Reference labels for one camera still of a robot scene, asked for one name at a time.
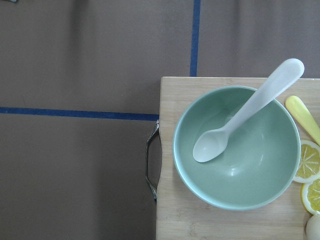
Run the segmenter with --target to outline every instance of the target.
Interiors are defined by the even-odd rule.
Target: blue line
[[[39,116],[73,117],[73,118],[92,118],[92,119],[140,120],[140,121],[156,121],[159,119],[158,114],[106,112],[106,111],[77,111],[77,110],[58,110],[58,109],[39,109],[39,108],[20,108],[20,107],[0,107],[0,114],[39,115]]]
[[[197,76],[201,0],[193,0],[190,77]]]

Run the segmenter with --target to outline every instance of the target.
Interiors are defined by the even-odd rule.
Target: yellow handle
[[[320,128],[301,99],[297,96],[290,96],[285,101],[285,106],[315,142],[320,145]]]

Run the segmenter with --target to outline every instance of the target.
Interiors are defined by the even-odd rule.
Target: cutting board
[[[265,78],[163,77],[159,132],[162,167],[157,193],[157,240],[306,240],[310,214],[301,199],[301,184],[292,182],[275,201],[254,210],[214,207],[195,196],[182,182],[172,155],[176,124],[186,107],[202,94],[223,86],[258,88]],[[320,125],[320,79],[299,79],[277,100],[296,95]],[[297,123],[301,139],[309,135]]]

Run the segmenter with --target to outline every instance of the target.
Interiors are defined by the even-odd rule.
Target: plastic spoon
[[[286,99],[285,106],[315,142],[320,145],[320,128],[302,100],[297,96],[290,96]]]
[[[223,127],[204,132],[193,147],[193,157],[203,163],[220,155],[227,147],[230,134],[265,107],[304,73],[304,64],[291,58],[277,67],[261,87]]]

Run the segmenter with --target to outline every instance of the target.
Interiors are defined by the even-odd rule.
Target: green bowl
[[[203,163],[193,158],[200,135],[225,125],[254,91],[245,86],[210,91],[184,111],[174,131],[173,159],[181,179],[200,199],[222,209],[249,210],[272,202],[298,169],[299,132],[277,100],[238,128],[218,157]]]

